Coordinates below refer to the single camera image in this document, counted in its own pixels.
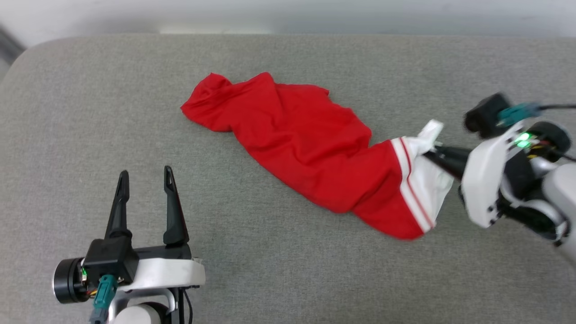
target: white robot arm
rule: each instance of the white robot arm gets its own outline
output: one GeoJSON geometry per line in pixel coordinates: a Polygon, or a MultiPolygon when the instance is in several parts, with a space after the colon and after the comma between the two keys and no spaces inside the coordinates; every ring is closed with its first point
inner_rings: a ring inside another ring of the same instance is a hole
{"type": "Polygon", "coordinates": [[[473,150],[437,146],[425,156],[461,181],[460,197],[475,224],[487,228],[512,218],[552,242],[576,267],[576,163],[565,154],[570,135],[551,122],[526,126],[524,118],[534,116],[535,107],[511,107],[500,94],[489,97],[465,121],[485,141],[473,150]],[[503,115],[515,123],[501,127],[503,115]],[[561,158],[571,161],[561,164],[561,158]]]}
{"type": "Polygon", "coordinates": [[[168,166],[164,168],[168,197],[164,245],[132,248],[126,227],[128,172],[118,180],[104,239],[92,241],[86,256],[62,260],[54,273],[52,288],[59,302],[79,303],[93,299],[91,324],[184,324],[186,289],[206,282],[202,260],[192,257],[188,229],[178,190],[168,166]],[[166,305],[141,303],[128,307],[136,297],[165,296],[166,305]]]}

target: red cloth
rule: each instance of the red cloth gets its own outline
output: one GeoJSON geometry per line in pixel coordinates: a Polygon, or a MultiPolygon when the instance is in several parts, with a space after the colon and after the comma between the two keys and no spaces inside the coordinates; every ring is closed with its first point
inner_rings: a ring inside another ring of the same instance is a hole
{"type": "Polygon", "coordinates": [[[403,174],[391,142],[369,147],[370,129],[330,101],[328,90],[276,84],[268,73],[238,84],[211,74],[181,109],[212,131],[234,132],[260,165],[310,201],[351,210],[397,238],[424,233],[399,190],[403,174]]]}

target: gray cushion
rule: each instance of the gray cushion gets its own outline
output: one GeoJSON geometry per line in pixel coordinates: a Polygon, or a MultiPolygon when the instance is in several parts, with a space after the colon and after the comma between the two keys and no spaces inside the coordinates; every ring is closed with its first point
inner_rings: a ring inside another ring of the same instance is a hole
{"type": "MultiPolygon", "coordinates": [[[[169,164],[206,266],[197,323],[574,323],[574,270],[522,226],[474,225],[453,190],[437,228],[401,242],[310,203],[179,107],[210,72],[269,71],[329,89],[374,142],[436,118],[444,143],[473,147],[462,115],[485,96],[576,101],[575,53],[572,39],[354,35],[118,35],[28,50],[0,84],[0,322],[87,321],[89,303],[54,299],[56,264],[104,235],[123,169],[134,246],[160,244],[169,164]]],[[[572,111],[547,116],[576,127],[572,111]]]]}

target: white wall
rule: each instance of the white wall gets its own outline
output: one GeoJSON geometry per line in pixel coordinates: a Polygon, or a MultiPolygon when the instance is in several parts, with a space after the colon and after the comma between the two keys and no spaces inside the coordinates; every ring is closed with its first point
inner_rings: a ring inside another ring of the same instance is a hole
{"type": "Polygon", "coordinates": [[[576,0],[1,0],[29,47],[110,32],[576,36],[576,0]]]}

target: cable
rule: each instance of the cable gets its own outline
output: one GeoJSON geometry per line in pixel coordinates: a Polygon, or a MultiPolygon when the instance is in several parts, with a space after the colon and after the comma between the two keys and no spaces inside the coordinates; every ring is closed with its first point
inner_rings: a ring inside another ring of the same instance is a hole
{"type": "Polygon", "coordinates": [[[540,106],[540,110],[548,109],[576,109],[576,104],[546,104],[540,106]]]}
{"type": "Polygon", "coordinates": [[[190,308],[190,317],[188,318],[188,324],[192,324],[192,316],[194,315],[194,313],[192,312],[192,303],[190,302],[190,298],[188,297],[188,292],[186,292],[186,289],[183,289],[184,291],[184,296],[186,297],[186,301],[188,302],[188,308],[190,308]]]}
{"type": "Polygon", "coordinates": [[[562,154],[562,153],[558,152],[557,150],[553,150],[552,152],[554,152],[554,153],[562,156],[562,157],[563,157],[564,159],[566,159],[566,160],[569,160],[569,161],[572,161],[572,162],[576,162],[576,157],[572,157],[572,156],[569,156],[569,155],[566,155],[566,154],[562,154]]]}
{"type": "Polygon", "coordinates": [[[568,154],[562,153],[559,150],[555,149],[554,147],[550,146],[550,145],[542,145],[542,146],[535,146],[535,147],[543,147],[548,149],[550,152],[556,154],[557,156],[561,156],[564,159],[568,160],[568,161],[572,161],[572,162],[576,162],[576,157],[570,156],[568,154]]]}

